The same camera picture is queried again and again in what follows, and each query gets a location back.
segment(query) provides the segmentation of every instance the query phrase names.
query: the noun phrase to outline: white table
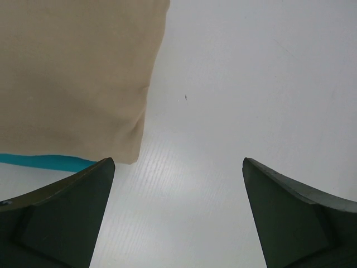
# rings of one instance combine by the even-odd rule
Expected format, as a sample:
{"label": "white table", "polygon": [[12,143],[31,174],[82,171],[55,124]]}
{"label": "white table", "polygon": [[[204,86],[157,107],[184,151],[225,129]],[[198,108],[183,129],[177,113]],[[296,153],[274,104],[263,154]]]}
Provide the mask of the white table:
{"label": "white table", "polygon": [[[91,267],[265,267],[243,158],[357,200],[356,120],[355,1],[172,0]],[[67,175],[0,164],[0,200]]]}

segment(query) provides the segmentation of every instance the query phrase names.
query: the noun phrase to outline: brown fabric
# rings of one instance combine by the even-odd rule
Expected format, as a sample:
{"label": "brown fabric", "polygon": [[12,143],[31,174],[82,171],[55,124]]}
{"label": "brown fabric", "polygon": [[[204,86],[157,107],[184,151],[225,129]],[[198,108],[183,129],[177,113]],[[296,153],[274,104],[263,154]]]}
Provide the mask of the brown fabric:
{"label": "brown fabric", "polygon": [[169,4],[0,1],[0,152],[135,162]]}

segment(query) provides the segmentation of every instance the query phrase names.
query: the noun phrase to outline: teal fabric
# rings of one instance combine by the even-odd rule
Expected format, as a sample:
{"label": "teal fabric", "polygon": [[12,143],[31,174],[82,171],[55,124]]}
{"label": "teal fabric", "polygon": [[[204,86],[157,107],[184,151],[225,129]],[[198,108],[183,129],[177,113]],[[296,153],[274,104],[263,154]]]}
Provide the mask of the teal fabric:
{"label": "teal fabric", "polygon": [[63,170],[71,172],[81,171],[95,163],[93,161],[72,156],[22,156],[10,154],[0,154],[0,162],[19,166],[29,166],[32,168]]}

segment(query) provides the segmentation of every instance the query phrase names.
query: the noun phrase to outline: folded cloth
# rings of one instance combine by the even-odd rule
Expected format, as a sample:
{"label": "folded cloth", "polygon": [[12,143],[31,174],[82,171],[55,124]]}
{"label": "folded cloth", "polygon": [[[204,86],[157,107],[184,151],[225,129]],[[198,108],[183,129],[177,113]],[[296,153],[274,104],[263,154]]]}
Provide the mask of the folded cloth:
{"label": "folded cloth", "polygon": [[137,161],[169,4],[0,1],[0,152]]}

